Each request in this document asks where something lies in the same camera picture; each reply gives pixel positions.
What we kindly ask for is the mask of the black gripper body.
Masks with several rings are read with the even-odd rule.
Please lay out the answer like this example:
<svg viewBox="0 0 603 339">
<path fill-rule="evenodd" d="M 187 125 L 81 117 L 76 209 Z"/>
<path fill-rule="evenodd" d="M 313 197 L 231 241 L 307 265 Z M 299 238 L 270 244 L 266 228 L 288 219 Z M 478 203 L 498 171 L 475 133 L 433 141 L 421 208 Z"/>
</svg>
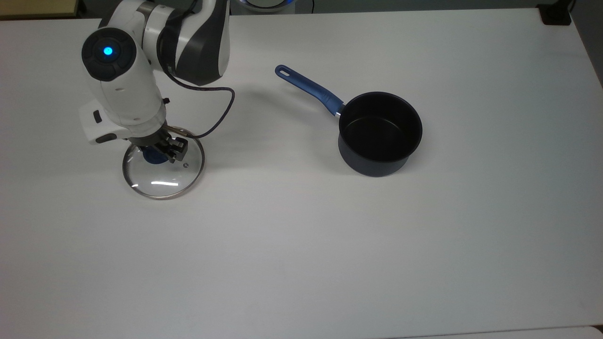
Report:
<svg viewBox="0 0 603 339">
<path fill-rule="evenodd" d="M 130 137 L 128 141 L 139 147 L 155 147 L 157 149 L 164 149 L 169 145 L 169 140 L 171 140 L 171 135 L 166 129 L 167 124 L 162 124 L 162 126 L 157 129 L 157 131 L 151 133 L 146 137 Z"/>
</svg>

